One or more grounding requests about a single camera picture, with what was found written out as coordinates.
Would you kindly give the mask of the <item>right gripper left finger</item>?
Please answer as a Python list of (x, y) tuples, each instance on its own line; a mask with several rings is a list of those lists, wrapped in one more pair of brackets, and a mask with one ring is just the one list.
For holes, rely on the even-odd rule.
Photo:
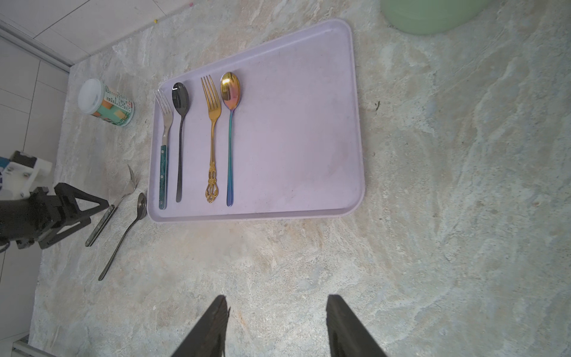
[(218, 295), (195, 324), (172, 357), (225, 356), (225, 339), (230, 308), (224, 295)]

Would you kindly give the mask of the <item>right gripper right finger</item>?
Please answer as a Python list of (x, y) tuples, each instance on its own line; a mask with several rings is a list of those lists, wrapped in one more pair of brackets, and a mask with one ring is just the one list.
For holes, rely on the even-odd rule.
[(331, 356), (387, 357), (340, 295), (328, 297), (327, 329)]

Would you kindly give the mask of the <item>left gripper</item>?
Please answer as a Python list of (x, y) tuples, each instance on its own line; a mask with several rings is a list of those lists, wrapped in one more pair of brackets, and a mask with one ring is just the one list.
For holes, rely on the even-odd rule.
[[(1, 250), (12, 242), (19, 249), (38, 243), (41, 249), (52, 247), (62, 239), (88, 226), (91, 217), (109, 207), (109, 202), (66, 183), (54, 187), (56, 196), (45, 187), (36, 189), (29, 198), (1, 201)], [(67, 213), (58, 213), (58, 198)], [(93, 204), (89, 209), (81, 202)]]

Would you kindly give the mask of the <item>silver fork dark handle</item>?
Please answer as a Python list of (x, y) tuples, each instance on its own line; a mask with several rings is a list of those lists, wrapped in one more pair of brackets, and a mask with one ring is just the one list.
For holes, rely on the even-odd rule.
[(90, 247), (93, 245), (93, 243), (100, 236), (101, 232), (104, 230), (104, 228), (106, 227), (107, 223), (110, 221), (110, 219), (112, 218), (114, 213), (117, 211), (121, 202), (127, 196), (131, 195), (135, 191), (138, 183), (136, 181), (135, 174), (134, 174), (132, 168), (130, 166), (128, 166), (128, 168), (129, 168), (130, 180), (129, 180), (129, 183), (127, 184), (127, 186), (125, 187), (125, 189), (123, 190), (122, 196), (119, 197), (118, 199), (116, 199), (114, 201), (114, 203), (109, 206), (109, 208), (105, 212), (104, 216), (101, 218), (101, 220), (96, 225), (95, 229), (93, 230), (93, 232), (90, 234), (89, 238), (87, 239), (87, 241), (85, 243), (85, 247)]

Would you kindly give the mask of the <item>teal handled fork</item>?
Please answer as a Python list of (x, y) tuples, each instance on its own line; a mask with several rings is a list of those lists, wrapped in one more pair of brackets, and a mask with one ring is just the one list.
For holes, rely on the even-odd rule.
[(160, 177), (159, 177), (159, 208), (164, 210), (167, 207), (168, 189), (168, 164), (169, 164), (169, 135), (173, 122), (172, 109), (168, 104), (164, 93), (160, 89), (154, 91), (157, 103), (161, 109), (164, 122), (164, 131), (160, 147)]

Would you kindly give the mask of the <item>black glossy spoon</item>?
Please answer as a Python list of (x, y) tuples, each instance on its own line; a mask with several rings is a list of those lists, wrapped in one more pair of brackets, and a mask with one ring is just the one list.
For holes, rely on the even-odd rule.
[(176, 201), (181, 202), (182, 183), (183, 183), (183, 128), (184, 119), (190, 110), (190, 98), (186, 86), (183, 83), (175, 83), (172, 88), (172, 102), (177, 113), (181, 116), (179, 125), (178, 140), (178, 176), (177, 176), (177, 192)]

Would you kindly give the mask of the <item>gold ornate fork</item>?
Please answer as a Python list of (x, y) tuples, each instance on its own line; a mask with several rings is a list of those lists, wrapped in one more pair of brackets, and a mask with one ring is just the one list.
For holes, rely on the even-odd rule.
[(205, 191), (205, 197), (208, 203), (213, 203), (219, 195), (217, 184), (217, 164), (215, 155), (215, 129), (217, 120), (222, 114), (221, 102), (215, 87), (214, 81), (210, 75), (201, 78), (202, 89), (205, 93), (205, 99), (208, 105), (208, 117), (211, 120), (211, 145), (210, 145), (210, 163), (208, 171), (208, 186)]

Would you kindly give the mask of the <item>rainbow iridescent spoon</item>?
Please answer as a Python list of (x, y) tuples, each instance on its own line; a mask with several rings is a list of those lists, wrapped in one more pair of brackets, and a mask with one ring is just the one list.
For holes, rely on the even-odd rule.
[(241, 86), (239, 78), (233, 72), (226, 72), (220, 83), (222, 101), (230, 110), (229, 127), (228, 127), (228, 182), (227, 182), (227, 199), (228, 207), (233, 205), (234, 189), (233, 189), (233, 114), (239, 105), (241, 99)]

